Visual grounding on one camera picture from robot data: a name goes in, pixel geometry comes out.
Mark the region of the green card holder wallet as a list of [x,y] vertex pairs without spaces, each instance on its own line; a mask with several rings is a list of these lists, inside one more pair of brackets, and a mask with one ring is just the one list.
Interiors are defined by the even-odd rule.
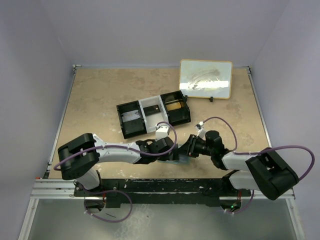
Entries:
[[167,155],[160,156],[157,160],[160,163],[187,165],[190,163],[190,157],[179,152],[181,144],[177,144],[175,148]]

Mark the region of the black white sorting tray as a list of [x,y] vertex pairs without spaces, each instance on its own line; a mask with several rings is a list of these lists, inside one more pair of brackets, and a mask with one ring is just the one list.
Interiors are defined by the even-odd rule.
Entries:
[[191,122],[187,97],[180,90],[119,104],[116,109],[125,139],[153,133],[162,121],[172,126]]

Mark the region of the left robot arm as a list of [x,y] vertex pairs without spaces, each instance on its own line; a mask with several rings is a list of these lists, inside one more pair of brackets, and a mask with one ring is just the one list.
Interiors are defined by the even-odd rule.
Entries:
[[98,196],[103,184],[95,165],[116,162],[148,165],[157,160],[172,160],[177,150],[177,141],[168,136],[116,144],[85,133],[58,149],[59,163],[53,169],[61,172],[63,180],[76,180],[91,196]]

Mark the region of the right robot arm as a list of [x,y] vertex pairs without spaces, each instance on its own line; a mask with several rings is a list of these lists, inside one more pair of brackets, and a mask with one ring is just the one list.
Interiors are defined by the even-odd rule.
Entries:
[[225,147],[220,133],[207,131],[204,138],[191,134],[186,143],[178,148],[182,156],[197,158],[209,156],[214,166],[228,171],[222,190],[228,196],[240,189],[258,190],[269,200],[276,200],[299,183],[296,172],[274,150],[254,154],[239,154]]

